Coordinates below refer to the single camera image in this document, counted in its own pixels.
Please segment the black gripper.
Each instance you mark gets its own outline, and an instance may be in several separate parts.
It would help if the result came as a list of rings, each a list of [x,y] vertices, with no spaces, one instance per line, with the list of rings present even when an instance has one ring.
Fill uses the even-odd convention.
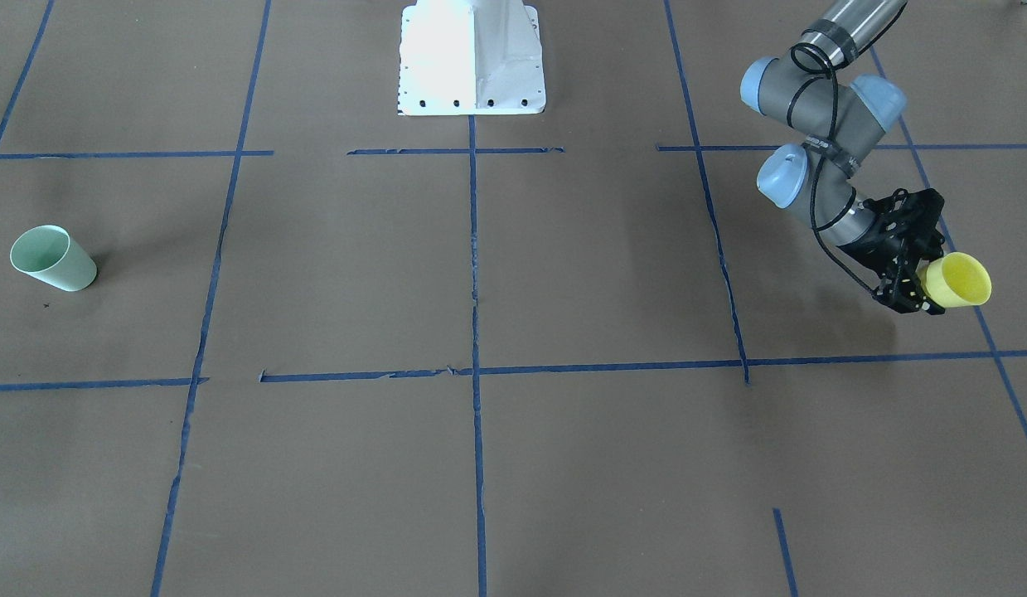
[[[945,314],[947,309],[933,301],[916,273],[923,262],[945,256],[946,237],[938,227],[945,207],[942,194],[897,189],[884,199],[869,199],[865,207],[873,222],[858,240],[841,249],[879,276],[874,301],[901,314]]]

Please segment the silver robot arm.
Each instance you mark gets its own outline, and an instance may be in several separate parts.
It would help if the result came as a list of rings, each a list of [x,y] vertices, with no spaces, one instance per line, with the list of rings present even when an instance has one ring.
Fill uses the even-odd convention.
[[[757,114],[802,134],[760,167],[759,191],[804,223],[828,260],[874,301],[896,313],[940,316],[946,309],[928,294],[923,272],[944,256],[942,194],[899,188],[869,197],[853,185],[899,123],[906,95],[879,75],[839,80],[905,8],[903,1],[836,1],[785,53],[750,65],[740,94]]]

